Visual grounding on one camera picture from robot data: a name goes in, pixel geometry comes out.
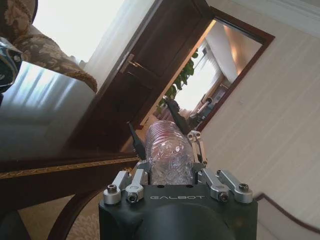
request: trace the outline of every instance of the plastic water bottle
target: plastic water bottle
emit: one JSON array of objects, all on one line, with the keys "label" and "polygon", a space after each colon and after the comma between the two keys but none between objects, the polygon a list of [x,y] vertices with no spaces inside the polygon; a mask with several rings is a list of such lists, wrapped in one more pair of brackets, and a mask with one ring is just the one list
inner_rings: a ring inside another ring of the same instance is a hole
[{"label": "plastic water bottle", "polygon": [[174,122],[160,120],[149,127],[146,159],[151,164],[151,184],[192,184],[193,150]]}]

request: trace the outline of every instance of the cushion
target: cushion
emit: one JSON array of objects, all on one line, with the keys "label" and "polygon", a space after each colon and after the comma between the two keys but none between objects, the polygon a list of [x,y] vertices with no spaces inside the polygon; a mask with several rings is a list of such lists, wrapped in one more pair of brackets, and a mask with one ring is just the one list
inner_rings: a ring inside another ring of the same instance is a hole
[{"label": "cushion", "polygon": [[28,34],[16,39],[13,45],[23,53],[24,61],[83,81],[97,92],[96,80],[74,63],[51,38]]},{"label": "cushion", "polygon": [[24,5],[28,8],[33,21],[37,13],[38,0],[21,0],[21,2],[24,3]]},{"label": "cushion", "polygon": [[28,32],[31,14],[20,0],[0,0],[0,37],[13,42]]}]

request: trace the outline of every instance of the dark wood door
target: dark wood door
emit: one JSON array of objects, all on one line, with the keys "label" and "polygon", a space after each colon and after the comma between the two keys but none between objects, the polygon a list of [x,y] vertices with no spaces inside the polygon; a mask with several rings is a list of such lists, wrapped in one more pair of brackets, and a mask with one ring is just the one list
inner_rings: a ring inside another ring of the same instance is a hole
[{"label": "dark wood door", "polygon": [[205,0],[163,0],[72,144],[118,151],[209,26]]}]

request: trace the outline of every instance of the curtain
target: curtain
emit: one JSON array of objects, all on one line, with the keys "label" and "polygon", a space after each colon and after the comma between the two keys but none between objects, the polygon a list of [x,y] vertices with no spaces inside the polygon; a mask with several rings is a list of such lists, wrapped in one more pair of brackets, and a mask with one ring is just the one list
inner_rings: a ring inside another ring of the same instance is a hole
[{"label": "curtain", "polygon": [[84,70],[97,81],[98,91],[125,50],[155,0],[125,0]]},{"label": "curtain", "polygon": [[206,40],[198,48],[199,56],[194,60],[194,75],[182,86],[175,100],[186,118],[195,110],[203,96],[222,76],[222,71]]}]

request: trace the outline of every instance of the crown molding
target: crown molding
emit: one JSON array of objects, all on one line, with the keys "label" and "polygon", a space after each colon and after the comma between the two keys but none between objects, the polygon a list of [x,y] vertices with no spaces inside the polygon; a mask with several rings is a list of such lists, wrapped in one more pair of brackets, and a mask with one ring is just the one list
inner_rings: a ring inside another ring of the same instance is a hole
[{"label": "crown molding", "polygon": [[301,0],[232,0],[320,38],[320,7]]}]

